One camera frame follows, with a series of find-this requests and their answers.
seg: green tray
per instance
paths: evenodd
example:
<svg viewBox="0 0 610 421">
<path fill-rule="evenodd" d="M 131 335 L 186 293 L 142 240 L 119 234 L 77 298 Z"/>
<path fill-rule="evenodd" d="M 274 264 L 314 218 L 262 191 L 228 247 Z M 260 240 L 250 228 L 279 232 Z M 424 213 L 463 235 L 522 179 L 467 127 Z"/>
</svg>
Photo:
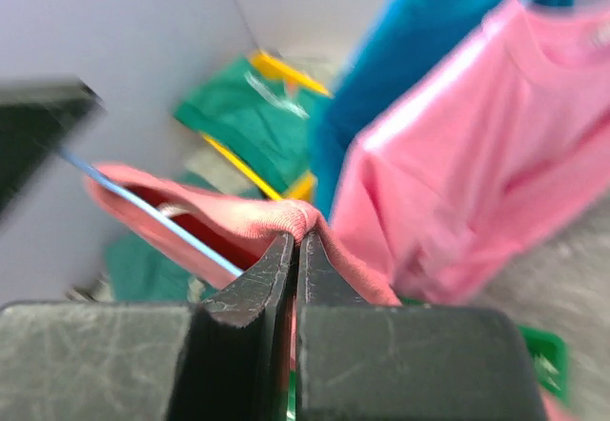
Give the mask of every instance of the green tray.
<svg viewBox="0 0 610 421">
<path fill-rule="evenodd" d="M 401 299 L 404 305 L 420 305 L 421 302 Z M 525 339 L 525 345 L 534 359 L 534 368 L 539 383 L 565 406 L 569 403 L 568 393 L 568 349 L 565 342 L 557 335 L 538 329 L 519 326 Z M 288 389 L 288 409 L 286 420 L 296 419 L 296 375 L 290 372 Z"/>
</svg>

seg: clothing tag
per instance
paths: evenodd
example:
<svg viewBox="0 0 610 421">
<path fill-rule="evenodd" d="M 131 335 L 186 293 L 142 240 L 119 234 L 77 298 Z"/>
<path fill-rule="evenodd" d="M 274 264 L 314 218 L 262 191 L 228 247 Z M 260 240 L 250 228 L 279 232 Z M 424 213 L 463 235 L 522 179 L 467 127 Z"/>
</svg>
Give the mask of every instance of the clothing tag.
<svg viewBox="0 0 610 421">
<path fill-rule="evenodd" d="M 604 21 L 598 26 L 591 40 L 596 47 L 607 47 L 610 45 L 610 20 Z"/>
</svg>

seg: clothing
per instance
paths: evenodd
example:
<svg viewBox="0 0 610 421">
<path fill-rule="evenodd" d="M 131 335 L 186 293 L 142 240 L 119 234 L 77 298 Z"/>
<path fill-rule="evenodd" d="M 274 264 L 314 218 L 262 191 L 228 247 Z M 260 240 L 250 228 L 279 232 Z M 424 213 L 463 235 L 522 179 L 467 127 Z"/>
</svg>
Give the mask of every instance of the clothing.
<svg viewBox="0 0 610 421">
<path fill-rule="evenodd" d="M 320 103 L 310 124 L 315 206 L 328 219 L 347 149 L 356 134 L 448 54 L 501 0 L 393 0 L 354 67 Z M 537 0 L 550 7 L 573 0 Z"/>
<path fill-rule="evenodd" d="M 189 171 L 178 181 L 215 191 L 208 181 Z M 263 198 L 258 188 L 246 190 L 241 196 Z M 186 271 L 133 232 L 104 249 L 104 262 L 117 301 L 198 302 L 216 292 L 205 280 Z"/>
<path fill-rule="evenodd" d="M 609 16 L 490 14 L 356 138 L 333 221 L 345 248 L 399 294 L 457 303 L 600 197 Z"/>
<path fill-rule="evenodd" d="M 216 240 L 233 244 L 242 258 L 262 255 L 278 232 L 287 231 L 300 242 L 309 231 L 320 235 L 329 260 L 346 281 L 367 301 L 379 305 L 398 306 L 400 301 L 373 271 L 348 253 L 331 234 L 320 213 L 305 202 L 285 200 L 281 202 L 247 200 L 219 195 L 207 190 L 182 186 L 170 180 L 155 178 L 147 173 L 120 165 L 97 166 L 112 181 L 130 190 L 137 191 L 150 203 L 156 204 L 171 199 L 191 211 L 191 220 L 182 220 L 181 225 L 211 243 L 209 231 Z M 204 256 L 193 252 L 188 245 L 176 240 L 167 228 L 159 225 L 150 216 L 124 199 L 107 192 L 89 177 L 86 187 L 92 198 L 112 216 L 142 235 L 174 261 L 183 264 L 217 288 L 223 288 L 232 280 L 227 272 L 214 268 Z M 293 315 L 292 361 L 295 362 L 295 315 Z M 555 400 L 543 393 L 545 406 L 553 413 L 552 420 L 563 421 Z"/>
<path fill-rule="evenodd" d="M 227 147 L 282 194 L 309 169 L 307 127 L 317 93 L 286 92 L 240 57 L 190 93 L 175 118 Z"/>
</svg>

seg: pink shirt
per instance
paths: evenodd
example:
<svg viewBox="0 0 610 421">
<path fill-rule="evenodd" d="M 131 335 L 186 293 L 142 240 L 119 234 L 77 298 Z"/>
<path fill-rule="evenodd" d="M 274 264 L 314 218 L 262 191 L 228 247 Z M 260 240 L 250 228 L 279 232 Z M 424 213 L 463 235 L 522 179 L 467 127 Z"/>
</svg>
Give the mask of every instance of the pink shirt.
<svg viewBox="0 0 610 421">
<path fill-rule="evenodd" d="M 400 294 L 457 303 L 603 194 L 604 19 L 489 14 L 352 145 L 331 223 L 346 249 Z"/>
</svg>

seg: folded pink fabric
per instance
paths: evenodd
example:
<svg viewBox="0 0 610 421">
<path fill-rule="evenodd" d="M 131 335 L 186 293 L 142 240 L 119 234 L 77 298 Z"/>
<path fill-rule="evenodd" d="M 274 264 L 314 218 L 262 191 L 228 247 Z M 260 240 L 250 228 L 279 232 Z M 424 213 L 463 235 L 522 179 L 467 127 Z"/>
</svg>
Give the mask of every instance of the folded pink fabric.
<svg viewBox="0 0 610 421">
<path fill-rule="evenodd" d="M 119 184 L 151 205 L 171 204 L 187 213 L 173 219 L 195 237 L 225 256 L 243 270 L 251 266 L 279 232 L 288 232 L 300 242 L 309 231 L 317 231 L 329 260 L 345 280 L 368 302 L 399 306 L 399 299 L 387 282 L 348 253 L 331 234 L 324 218 L 311 205 L 294 200 L 281 202 L 246 200 L 156 178 L 123 165 L 96 166 Z M 218 289 L 234 277 L 179 237 L 123 198 L 86 178 L 86 188 L 102 209 L 139 234 L 186 270 L 201 276 Z M 295 363 L 295 316 L 291 361 Z M 544 394 L 547 410 L 560 413 L 554 401 Z M 564 421 L 567 417 L 552 417 Z"/>
<path fill-rule="evenodd" d="M 576 218 L 610 184 L 608 19 L 506 0 L 357 137 L 336 238 L 399 294 L 460 303 Z"/>
</svg>

